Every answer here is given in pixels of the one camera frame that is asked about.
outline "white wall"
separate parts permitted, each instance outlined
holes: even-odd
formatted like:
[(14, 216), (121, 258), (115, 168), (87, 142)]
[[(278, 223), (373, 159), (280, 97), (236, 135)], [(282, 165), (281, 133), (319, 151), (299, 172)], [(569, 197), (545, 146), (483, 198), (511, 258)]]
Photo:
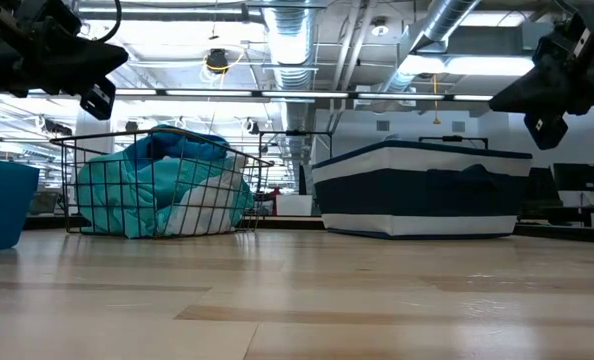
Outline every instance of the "white wall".
[[(386, 112), (375, 114), (370, 111), (346, 111), (337, 126), (333, 136), (333, 156), (345, 154), (364, 146), (382, 141), (390, 134), (398, 134), (402, 140), (417, 141), (420, 136), (477, 136), (477, 119), (471, 118), (465, 111), (440, 111), (439, 119), (441, 124), (433, 124), (434, 112), (427, 112), (419, 115), (417, 112)], [(324, 131), (328, 124), (329, 112), (318, 110), (316, 113), (317, 130)], [(377, 120), (390, 121), (389, 132), (377, 131)], [(466, 132), (454, 134), (452, 132), (453, 121), (464, 121)], [(469, 143), (451, 143), (472, 147)], [(328, 150), (316, 142), (313, 163), (327, 160)]]
[[(548, 167), (553, 163), (594, 164), (594, 107), (584, 116), (566, 116), (568, 133), (558, 147), (539, 150), (524, 125), (522, 114), (488, 113), (478, 120), (480, 136), (490, 137), (491, 149), (533, 154), (533, 166)], [(584, 205), (594, 205), (594, 192), (585, 192)], [(560, 191), (565, 206), (579, 206), (579, 192)]]

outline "metal wire basket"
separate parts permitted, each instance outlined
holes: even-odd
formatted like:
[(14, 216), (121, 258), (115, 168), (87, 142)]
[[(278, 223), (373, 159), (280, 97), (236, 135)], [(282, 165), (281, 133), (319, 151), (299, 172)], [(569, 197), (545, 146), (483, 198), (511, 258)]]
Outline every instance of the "metal wire basket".
[[(93, 142), (125, 147), (110, 154), (92, 150)], [(253, 194), (266, 187), (273, 166), (215, 137), (172, 127), (51, 143), (62, 149), (69, 233), (161, 238), (254, 230)]]

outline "navy and white bin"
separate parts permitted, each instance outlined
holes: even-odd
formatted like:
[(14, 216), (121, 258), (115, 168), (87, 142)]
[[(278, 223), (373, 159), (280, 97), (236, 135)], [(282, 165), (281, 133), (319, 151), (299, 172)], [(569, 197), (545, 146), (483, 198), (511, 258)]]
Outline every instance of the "navy and white bin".
[(320, 162), (313, 179), (329, 231), (386, 239), (512, 234), (532, 155), (383, 141)]

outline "wooden floor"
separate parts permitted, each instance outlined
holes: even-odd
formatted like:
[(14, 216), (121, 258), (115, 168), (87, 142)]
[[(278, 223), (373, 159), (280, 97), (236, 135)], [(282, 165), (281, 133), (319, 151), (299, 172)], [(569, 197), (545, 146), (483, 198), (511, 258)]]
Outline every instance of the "wooden floor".
[(0, 359), (594, 359), (594, 244), (26, 232)]

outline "black mechanical arm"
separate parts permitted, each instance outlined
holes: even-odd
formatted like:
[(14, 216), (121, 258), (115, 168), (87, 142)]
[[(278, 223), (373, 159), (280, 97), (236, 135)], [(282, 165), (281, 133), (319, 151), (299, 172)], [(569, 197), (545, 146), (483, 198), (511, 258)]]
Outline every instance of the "black mechanical arm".
[(594, 5), (542, 37), (535, 67), (489, 101), (493, 111), (524, 113), (539, 149), (556, 147), (566, 134), (565, 113), (583, 115), (594, 106)]
[(109, 119), (115, 86), (106, 75), (128, 54), (77, 37), (80, 28), (81, 21), (60, 0), (0, 0), (0, 92), (80, 95), (84, 110)]

